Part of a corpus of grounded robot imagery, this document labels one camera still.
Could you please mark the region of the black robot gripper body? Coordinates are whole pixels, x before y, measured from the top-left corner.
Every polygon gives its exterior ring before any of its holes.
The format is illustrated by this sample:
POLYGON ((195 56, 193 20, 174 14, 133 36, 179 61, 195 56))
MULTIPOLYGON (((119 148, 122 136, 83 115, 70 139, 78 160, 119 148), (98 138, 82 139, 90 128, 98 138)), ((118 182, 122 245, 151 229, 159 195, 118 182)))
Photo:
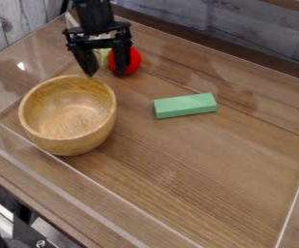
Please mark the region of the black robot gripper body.
POLYGON ((63 31, 69 50, 126 49, 133 45, 131 24, 115 20, 110 0, 74 0, 74 7, 79 24, 63 31))

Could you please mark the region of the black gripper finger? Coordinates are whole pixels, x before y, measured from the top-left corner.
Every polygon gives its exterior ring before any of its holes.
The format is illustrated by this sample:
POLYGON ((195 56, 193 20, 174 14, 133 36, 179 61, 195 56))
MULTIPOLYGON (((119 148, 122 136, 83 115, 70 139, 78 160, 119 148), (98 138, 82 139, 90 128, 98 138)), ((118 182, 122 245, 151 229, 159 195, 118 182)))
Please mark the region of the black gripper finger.
POLYGON ((94 51, 77 46, 71 49, 71 52, 85 74, 91 77, 99 70, 99 62, 94 51))
POLYGON ((131 64, 131 43, 118 43, 113 48, 114 73, 123 77, 131 64))

